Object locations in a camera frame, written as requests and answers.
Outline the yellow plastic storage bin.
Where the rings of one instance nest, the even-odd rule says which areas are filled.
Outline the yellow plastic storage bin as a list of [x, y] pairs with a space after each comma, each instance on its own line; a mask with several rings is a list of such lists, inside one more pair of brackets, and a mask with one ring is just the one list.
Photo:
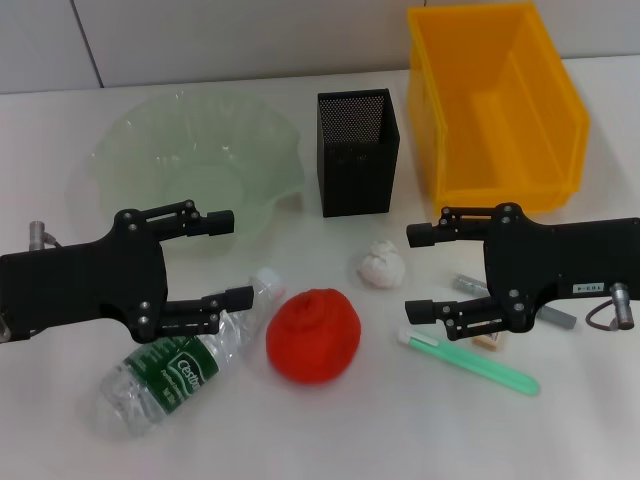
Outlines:
[[589, 113], [532, 2], [413, 7], [407, 106], [435, 209], [564, 206]]

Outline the white paper ball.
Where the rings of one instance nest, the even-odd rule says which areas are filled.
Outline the white paper ball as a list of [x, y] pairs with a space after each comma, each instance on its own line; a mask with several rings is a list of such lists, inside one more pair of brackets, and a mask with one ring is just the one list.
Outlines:
[[385, 240], [376, 241], [370, 246], [357, 271], [367, 285], [388, 290], [402, 284], [406, 266], [396, 246]]

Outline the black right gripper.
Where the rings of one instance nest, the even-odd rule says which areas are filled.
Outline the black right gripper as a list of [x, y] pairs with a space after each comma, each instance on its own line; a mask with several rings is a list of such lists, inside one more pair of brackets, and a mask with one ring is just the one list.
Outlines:
[[482, 241], [491, 297], [462, 302], [405, 302], [411, 325], [444, 324], [457, 341], [533, 328], [538, 310], [555, 300], [604, 297], [620, 330], [634, 327], [640, 301], [640, 218], [544, 225], [514, 203], [444, 207], [436, 224], [406, 227], [411, 248]]

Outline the grey marker pen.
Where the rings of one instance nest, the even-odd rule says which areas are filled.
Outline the grey marker pen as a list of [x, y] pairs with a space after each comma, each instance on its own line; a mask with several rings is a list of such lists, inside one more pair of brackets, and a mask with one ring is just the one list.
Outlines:
[[[488, 288], [484, 282], [465, 275], [457, 275], [452, 281], [452, 286], [455, 290], [477, 298], [489, 296]], [[577, 323], [575, 316], [548, 306], [542, 306], [538, 310], [537, 319], [566, 330], [574, 329]]]

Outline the black mesh pen holder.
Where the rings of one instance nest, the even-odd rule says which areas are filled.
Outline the black mesh pen holder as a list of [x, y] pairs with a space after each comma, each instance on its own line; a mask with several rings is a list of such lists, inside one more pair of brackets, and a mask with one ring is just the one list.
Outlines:
[[325, 218], [387, 213], [400, 144], [388, 89], [317, 95], [317, 177]]

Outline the clear green-label water bottle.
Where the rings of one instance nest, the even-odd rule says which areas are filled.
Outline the clear green-label water bottle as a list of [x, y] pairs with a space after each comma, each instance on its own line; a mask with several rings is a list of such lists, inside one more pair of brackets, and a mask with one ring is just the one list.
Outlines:
[[254, 290], [252, 308], [221, 312], [217, 334], [142, 345], [105, 375], [99, 405], [114, 414], [121, 430], [131, 437], [147, 434], [245, 356], [286, 291], [281, 276], [270, 268], [257, 271], [249, 284]]

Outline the pale green glass fruit plate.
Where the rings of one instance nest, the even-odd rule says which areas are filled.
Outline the pale green glass fruit plate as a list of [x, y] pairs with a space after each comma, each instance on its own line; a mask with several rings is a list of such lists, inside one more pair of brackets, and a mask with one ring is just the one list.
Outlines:
[[222, 87], [163, 94], [117, 120], [89, 172], [111, 217], [185, 200], [201, 213], [230, 210], [233, 236], [251, 241], [275, 205], [305, 183], [294, 124], [262, 98]]

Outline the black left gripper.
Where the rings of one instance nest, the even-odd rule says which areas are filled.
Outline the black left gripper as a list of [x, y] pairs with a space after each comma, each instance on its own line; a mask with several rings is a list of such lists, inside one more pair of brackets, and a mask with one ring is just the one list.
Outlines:
[[138, 343], [160, 336], [168, 286], [160, 240], [234, 232], [231, 210], [193, 200], [116, 214], [102, 238], [0, 257], [0, 343], [48, 328], [113, 319]]

